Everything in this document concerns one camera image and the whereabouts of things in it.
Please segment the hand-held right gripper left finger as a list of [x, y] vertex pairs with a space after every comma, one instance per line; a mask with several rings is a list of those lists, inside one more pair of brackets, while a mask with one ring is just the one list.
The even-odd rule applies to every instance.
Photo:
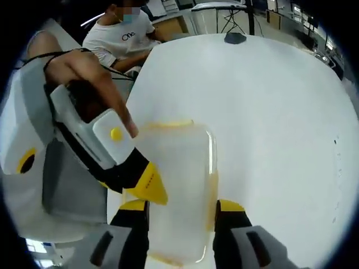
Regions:
[[110, 268], [144, 268], [149, 250], [149, 202], [133, 200], [119, 207], [90, 255], [90, 263], [104, 267], [108, 257]]

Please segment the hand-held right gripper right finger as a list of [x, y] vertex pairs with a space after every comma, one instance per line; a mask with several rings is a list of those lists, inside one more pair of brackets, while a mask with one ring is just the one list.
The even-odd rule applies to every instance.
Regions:
[[216, 268], [289, 268], [287, 248], [261, 226], [253, 226], [245, 209], [217, 200], [214, 259]]

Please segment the person's left hand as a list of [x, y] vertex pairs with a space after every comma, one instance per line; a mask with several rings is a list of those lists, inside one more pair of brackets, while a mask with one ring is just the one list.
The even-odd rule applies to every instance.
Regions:
[[134, 138], [138, 135], [137, 126], [118, 92], [110, 72], [102, 67], [92, 53], [72, 50], [55, 57], [49, 61], [45, 74], [49, 81], [57, 85], [66, 85], [72, 80], [89, 82], [105, 104], [116, 111], [131, 137]]

